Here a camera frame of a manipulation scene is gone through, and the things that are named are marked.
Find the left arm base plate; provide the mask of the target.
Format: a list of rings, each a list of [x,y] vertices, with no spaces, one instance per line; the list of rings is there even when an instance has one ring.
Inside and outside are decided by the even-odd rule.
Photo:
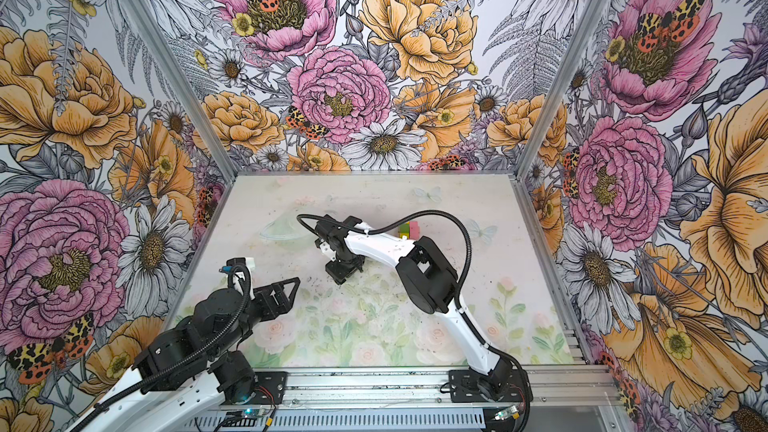
[[[245,392],[237,404],[277,406],[283,403],[288,373],[284,371],[255,371],[245,382]]]

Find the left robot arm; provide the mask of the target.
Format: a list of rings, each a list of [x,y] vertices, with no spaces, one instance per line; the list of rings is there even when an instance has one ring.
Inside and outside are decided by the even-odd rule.
[[[294,277],[253,288],[250,277],[233,276],[140,352],[72,430],[172,431],[223,403],[280,404],[281,393],[263,386],[237,347],[257,324],[291,311],[299,284]]]

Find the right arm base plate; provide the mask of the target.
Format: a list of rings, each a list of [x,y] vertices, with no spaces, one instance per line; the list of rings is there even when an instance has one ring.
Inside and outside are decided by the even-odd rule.
[[[449,370],[443,391],[453,403],[531,403],[534,398],[527,373],[518,369],[490,376],[472,369]]]

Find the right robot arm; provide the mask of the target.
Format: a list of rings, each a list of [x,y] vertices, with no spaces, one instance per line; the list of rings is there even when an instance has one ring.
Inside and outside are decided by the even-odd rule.
[[[434,240],[426,236],[413,239],[409,233],[389,233],[428,215],[451,221],[462,233],[465,262],[461,271],[450,264]],[[361,272],[368,259],[394,269],[413,305],[426,314],[441,317],[476,376],[475,389],[487,399],[500,400],[508,389],[516,361],[492,346],[462,304],[472,243],[461,221],[439,210],[416,212],[379,229],[353,216],[338,221],[329,215],[301,214],[297,221],[315,235],[316,247],[328,258],[325,271],[338,285]]]

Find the pink block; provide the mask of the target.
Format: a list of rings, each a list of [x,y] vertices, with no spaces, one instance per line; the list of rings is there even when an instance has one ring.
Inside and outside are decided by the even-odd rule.
[[[420,238],[420,227],[417,221],[410,221],[409,225],[409,237],[413,240]]]

